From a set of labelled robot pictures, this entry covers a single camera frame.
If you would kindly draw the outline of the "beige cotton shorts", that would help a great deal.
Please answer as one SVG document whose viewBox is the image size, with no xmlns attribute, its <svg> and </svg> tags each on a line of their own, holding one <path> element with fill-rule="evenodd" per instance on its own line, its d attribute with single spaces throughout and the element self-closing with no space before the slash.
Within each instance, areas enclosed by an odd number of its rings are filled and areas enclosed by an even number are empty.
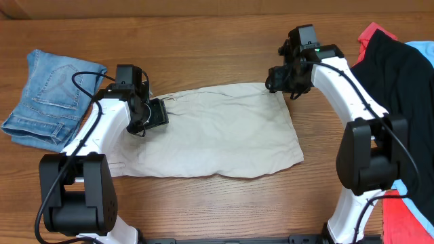
<svg viewBox="0 0 434 244">
<path fill-rule="evenodd" d="M 169 122 L 123 132 L 108 154 L 113 177 L 257 178 L 304 160 L 283 94 L 262 83 L 160 95 Z"/>
</svg>

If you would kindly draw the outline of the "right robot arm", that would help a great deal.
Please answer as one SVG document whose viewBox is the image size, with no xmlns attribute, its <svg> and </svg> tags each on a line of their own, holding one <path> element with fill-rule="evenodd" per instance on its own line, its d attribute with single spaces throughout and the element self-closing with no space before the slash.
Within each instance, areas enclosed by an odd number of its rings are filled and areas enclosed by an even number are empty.
<svg viewBox="0 0 434 244">
<path fill-rule="evenodd" d="M 269 69 L 265 86 L 293 100 L 316 87 L 344 126 L 336 156 L 342 191 L 332 217 L 319 234 L 290 235 L 288 243 L 382 243 L 365 235 L 375 204 L 387 198 L 404 165 L 417 166 L 407 149 L 408 123 L 375 102 L 340 56 L 297 58 Z"/>
</svg>

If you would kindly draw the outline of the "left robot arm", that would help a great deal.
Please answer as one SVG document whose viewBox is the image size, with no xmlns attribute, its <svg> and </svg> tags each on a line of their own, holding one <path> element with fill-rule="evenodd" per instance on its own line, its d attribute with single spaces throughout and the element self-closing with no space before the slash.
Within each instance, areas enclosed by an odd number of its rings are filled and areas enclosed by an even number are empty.
<svg viewBox="0 0 434 244">
<path fill-rule="evenodd" d="M 77 137 L 58 154 L 39 163 L 42 203 L 35 237 L 44 243 L 40 225 L 64 234 L 67 243 L 144 243 L 141 231 L 118 215 L 118 202 L 107 155 L 132 120 L 129 104 L 117 98 L 93 103 Z"/>
</svg>

